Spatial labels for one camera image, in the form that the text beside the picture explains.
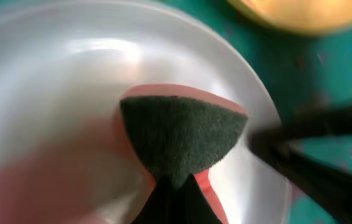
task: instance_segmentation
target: teal table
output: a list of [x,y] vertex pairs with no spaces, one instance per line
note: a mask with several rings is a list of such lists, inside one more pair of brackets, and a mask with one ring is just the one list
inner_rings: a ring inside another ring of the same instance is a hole
[[[157,1],[185,11],[230,42],[259,75],[284,122],[318,108],[352,103],[352,30],[307,39],[262,29],[226,0]],[[352,172],[352,136],[309,139],[300,150]],[[289,224],[335,223],[299,189],[294,188],[292,198]]]

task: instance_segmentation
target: black handle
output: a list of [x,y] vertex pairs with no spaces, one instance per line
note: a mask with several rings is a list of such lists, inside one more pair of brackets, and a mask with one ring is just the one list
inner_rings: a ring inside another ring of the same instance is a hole
[[132,224],[221,224],[194,176],[190,174],[180,189],[173,189],[163,176],[144,208]]
[[340,223],[352,224],[352,175],[309,159],[287,142],[352,134],[352,107],[324,112],[251,136],[250,150],[286,176]]

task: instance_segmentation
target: plate rim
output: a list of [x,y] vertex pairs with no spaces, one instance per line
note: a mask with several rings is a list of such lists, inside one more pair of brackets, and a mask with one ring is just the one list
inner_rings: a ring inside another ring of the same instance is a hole
[[[3,3],[0,5],[0,25],[5,24],[13,19],[17,19],[21,16],[26,16],[28,14],[33,14],[34,12],[41,11],[44,9],[50,9],[52,7],[58,6],[67,6],[67,5],[76,5],[76,4],[118,4],[118,5],[129,5],[134,7],[144,7],[149,10],[159,11],[168,16],[174,17],[178,20],[186,22],[187,24],[193,26],[196,29],[201,30],[203,33],[208,34],[215,41],[222,44],[225,49],[229,50],[247,69],[246,75],[254,78],[256,83],[259,84],[260,89],[266,95],[268,101],[268,106],[272,106],[274,108],[274,116],[276,120],[273,122],[280,123],[280,117],[278,111],[276,110],[276,106],[264,86],[261,79],[258,77],[256,72],[250,66],[250,64],[246,61],[246,59],[221,35],[215,32],[211,27],[206,25],[204,22],[194,18],[193,16],[183,12],[174,7],[170,7],[162,2],[154,1],[146,1],[146,0],[35,0],[35,1],[27,1],[27,0],[19,0],[18,2],[11,4],[9,2]],[[287,223],[289,219],[289,210],[290,210],[290,198],[292,187],[289,181],[286,179],[285,181],[285,199],[284,199],[284,213],[282,214],[281,224]]]

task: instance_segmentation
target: black object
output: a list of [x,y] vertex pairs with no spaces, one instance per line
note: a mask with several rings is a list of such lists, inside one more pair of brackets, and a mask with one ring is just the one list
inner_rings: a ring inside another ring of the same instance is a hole
[[250,150],[286,176],[340,223],[352,224],[352,175],[293,150],[296,139],[352,134],[352,107],[319,113],[253,134]]
[[175,190],[169,177],[158,181],[144,208],[132,224],[221,224],[194,176]]
[[129,140],[157,185],[133,224],[220,224],[192,174],[234,147],[246,117],[194,98],[121,100]]
[[222,159],[246,123],[243,114],[180,96],[126,98],[121,113],[144,167],[157,182],[168,176],[176,189]]

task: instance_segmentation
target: dark green sponge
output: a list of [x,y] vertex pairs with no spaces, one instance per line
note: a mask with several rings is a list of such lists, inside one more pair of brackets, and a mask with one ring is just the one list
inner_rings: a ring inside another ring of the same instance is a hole
[[180,96],[125,98],[121,113],[143,165],[156,181],[168,175],[176,189],[222,159],[246,124],[243,114]]

